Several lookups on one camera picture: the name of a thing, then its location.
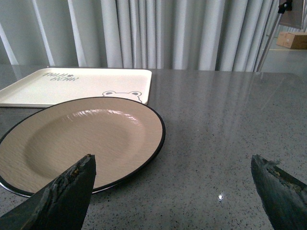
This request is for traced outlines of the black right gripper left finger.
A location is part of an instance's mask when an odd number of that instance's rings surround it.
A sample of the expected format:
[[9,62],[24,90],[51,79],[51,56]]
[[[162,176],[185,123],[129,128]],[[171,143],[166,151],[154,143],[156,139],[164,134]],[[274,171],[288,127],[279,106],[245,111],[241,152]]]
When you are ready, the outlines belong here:
[[96,176],[95,156],[85,155],[29,199],[0,218],[2,230],[80,230]]

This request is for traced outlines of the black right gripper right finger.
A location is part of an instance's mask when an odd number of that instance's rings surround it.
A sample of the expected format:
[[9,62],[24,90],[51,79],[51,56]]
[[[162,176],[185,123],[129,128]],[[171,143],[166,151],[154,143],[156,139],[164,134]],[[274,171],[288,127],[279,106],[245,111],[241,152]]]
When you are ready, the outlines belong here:
[[307,228],[307,185],[260,155],[251,158],[251,174],[262,206],[275,230]]

